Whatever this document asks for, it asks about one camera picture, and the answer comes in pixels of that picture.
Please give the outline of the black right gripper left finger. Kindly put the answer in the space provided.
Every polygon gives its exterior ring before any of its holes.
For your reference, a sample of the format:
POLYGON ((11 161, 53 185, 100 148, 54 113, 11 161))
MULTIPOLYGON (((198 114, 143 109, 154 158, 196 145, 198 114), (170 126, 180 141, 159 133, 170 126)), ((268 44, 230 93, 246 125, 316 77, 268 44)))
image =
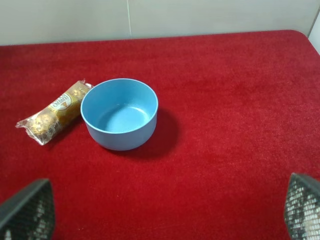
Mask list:
POLYGON ((55 230, 52 184, 40 178, 0 205, 2 240, 50 240, 55 230))

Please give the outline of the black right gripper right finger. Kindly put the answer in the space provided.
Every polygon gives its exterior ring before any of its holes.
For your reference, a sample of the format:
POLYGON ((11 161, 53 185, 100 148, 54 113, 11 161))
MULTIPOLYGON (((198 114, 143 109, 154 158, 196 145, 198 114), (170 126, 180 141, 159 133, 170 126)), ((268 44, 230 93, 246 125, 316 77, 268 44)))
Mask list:
POLYGON ((292 173, 284 203, 284 222, 292 240, 320 238, 320 182, 292 173))

